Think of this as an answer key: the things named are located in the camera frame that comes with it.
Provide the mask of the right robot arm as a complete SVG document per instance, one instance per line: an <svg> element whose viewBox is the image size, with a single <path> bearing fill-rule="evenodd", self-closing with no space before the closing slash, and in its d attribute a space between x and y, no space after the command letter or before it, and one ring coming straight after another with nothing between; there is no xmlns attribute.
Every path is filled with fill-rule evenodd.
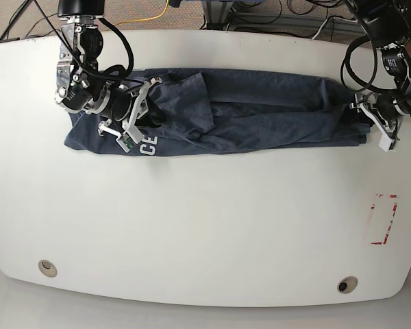
<svg viewBox="0 0 411 329"><path fill-rule="evenodd" d="M160 127L166 116L147 96L152 83L130 78L132 48L119 29L104 18L104 11L104 1L59 2L58 18L65 24L57 33L61 47L55 100L71 114L97 114L116 128L126 123ZM116 64L99 70L97 59L104 41L98 23L120 38L127 53L126 66Z"/></svg>

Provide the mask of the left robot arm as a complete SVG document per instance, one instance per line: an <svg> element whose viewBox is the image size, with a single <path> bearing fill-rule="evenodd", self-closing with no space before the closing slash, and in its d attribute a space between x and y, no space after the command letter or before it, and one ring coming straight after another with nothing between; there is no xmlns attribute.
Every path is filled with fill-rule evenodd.
<svg viewBox="0 0 411 329"><path fill-rule="evenodd" d="M379 146L391 150L404 116L411 118L411 1L346 1L364 30L347 48L340 67L359 86L352 105L382 133ZM351 67L351 55L365 43L373 52L373 72L365 82Z"/></svg>

